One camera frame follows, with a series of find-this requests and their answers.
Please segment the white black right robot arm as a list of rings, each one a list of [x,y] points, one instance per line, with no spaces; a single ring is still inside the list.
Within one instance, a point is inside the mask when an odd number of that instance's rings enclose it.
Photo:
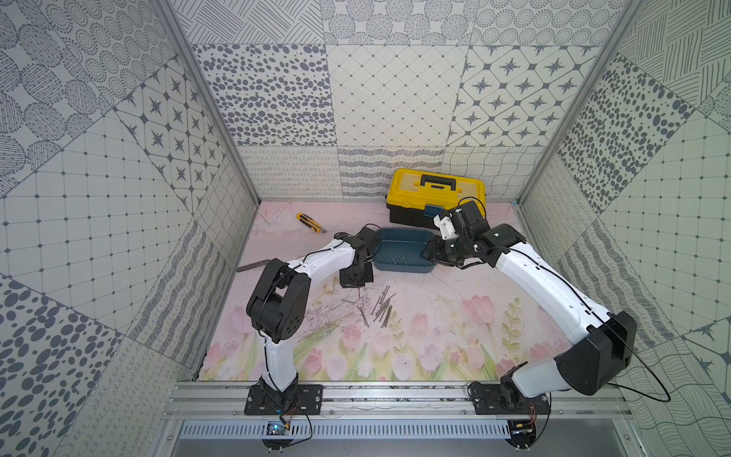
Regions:
[[[487,265],[502,272],[540,305],[569,342],[565,352],[504,375],[501,389],[506,400],[565,390],[590,396],[630,365],[634,318],[611,312],[573,287],[515,228],[491,226],[473,200],[443,209],[433,224],[438,234],[424,249],[424,259],[460,270]]]

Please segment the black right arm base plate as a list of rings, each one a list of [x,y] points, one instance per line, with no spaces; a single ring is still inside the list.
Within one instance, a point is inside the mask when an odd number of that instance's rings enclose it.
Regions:
[[[499,384],[472,382],[466,389],[477,415],[548,415],[545,395],[527,398],[515,388]]]

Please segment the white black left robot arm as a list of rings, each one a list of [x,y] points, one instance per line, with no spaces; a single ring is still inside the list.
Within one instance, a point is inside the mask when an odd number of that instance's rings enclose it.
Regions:
[[[373,281],[379,243],[379,228],[365,225],[355,235],[337,232],[325,247],[300,258],[266,264],[246,312],[264,349],[263,392],[280,409],[296,402],[298,373],[290,339],[304,321],[310,287],[334,274],[343,289],[365,287]]]

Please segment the teal plastic storage box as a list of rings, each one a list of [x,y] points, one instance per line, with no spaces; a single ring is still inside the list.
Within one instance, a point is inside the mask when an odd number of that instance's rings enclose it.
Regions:
[[[430,273],[435,263],[422,257],[434,234],[420,228],[381,228],[377,230],[377,253],[373,266],[382,272]]]

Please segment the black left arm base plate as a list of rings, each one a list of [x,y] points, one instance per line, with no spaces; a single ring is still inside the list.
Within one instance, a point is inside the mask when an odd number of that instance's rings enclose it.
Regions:
[[[319,415],[323,393],[323,385],[296,384],[279,392],[264,381],[260,381],[249,388],[245,415],[285,415],[291,411],[296,414]]]

